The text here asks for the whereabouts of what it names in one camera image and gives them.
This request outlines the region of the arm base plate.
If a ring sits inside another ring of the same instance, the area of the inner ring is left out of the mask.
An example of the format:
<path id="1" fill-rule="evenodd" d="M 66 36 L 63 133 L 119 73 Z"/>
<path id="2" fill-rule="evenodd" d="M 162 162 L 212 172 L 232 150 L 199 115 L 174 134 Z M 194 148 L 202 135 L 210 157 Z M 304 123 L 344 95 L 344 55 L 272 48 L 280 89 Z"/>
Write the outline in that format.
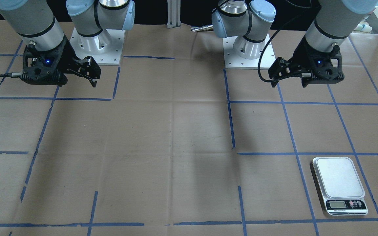
<path id="1" fill-rule="evenodd" d="M 99 65 L 119 66 L 126 33 L 127 31 L 107 29 L 97 36 L 84 37 L 74 28 L 70 44 L 76 56 L 81 59 L 91 56 Z"/>
<path id="2" fill-rule="evenodd" d="M 257 69 L 264 46 L 269 41 L 267 34 L 264 41 L 253 43 L 243 36 L 230 36 L 222 39 L 225 68 Z"/>

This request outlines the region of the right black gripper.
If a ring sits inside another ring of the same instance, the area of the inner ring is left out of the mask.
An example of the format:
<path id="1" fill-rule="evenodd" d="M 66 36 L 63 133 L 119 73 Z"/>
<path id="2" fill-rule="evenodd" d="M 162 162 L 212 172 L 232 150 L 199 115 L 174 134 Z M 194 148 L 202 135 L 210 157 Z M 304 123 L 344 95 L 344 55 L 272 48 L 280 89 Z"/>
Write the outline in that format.
<path id="1" fill-rule="evenodd" d="M 78 77 L 87 79 L 93 88 L 96 88 L 97 79 L 100 79 L 101 68 L 95 59 L 87 56 L 84 59 L 77 59 L 66 35 L 63 36 L 61 43 L 54 49 L 55 54 L 55 82 L 67 82 L 66 73 L 74 74 Z"/>

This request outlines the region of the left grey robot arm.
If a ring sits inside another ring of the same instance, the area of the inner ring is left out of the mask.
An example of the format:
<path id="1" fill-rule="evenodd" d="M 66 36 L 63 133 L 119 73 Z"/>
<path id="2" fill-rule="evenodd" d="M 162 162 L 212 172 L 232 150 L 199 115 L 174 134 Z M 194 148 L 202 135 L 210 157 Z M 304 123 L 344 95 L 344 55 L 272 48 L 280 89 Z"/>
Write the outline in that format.
<path id="1" fill-rule="evenodd" d="M 333 85 L 345 79 L 340 46 L 364 16 L 376 8 L 376 0 L 320 0 L 320 9 L 302 6 L 302 12 L 285 22 L 270 40 L 298 20 L 314 16 L 290 59 L 277 57 L 269 67 L 268 79 L 261 74 L 263 54 L 270 45 L 268 32 L 278 16 L 267 0 L 220 0 L 211 13 L 217 37 L 235 36 L 233 49 L 245 59 L 258 59 L 258 76 L 276 87 L 279 81 L 299 77 L 303 87 Z"/>

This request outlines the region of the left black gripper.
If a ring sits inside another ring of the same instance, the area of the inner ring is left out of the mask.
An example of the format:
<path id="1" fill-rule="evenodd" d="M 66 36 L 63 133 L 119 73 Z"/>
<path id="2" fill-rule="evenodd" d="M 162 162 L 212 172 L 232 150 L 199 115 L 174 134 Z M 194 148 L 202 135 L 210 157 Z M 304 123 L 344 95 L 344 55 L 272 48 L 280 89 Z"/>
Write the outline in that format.
<path id="1" fill-rule="evenodd" d="M 301 72 L 310 73 L 311 79 L 317 79 L 315 69 L 316 65 L 313 60 L 317 56 L 317 50 L 309 45 L 306 36 L 303 36 L 299 45 L 295 49 L 290 60 L 276 58 L 268 69 L 268 74 L 282 74 L 271 78 L 271 86 L 276 87 L 280 80 L 291 77 L 301 78 Z"/>

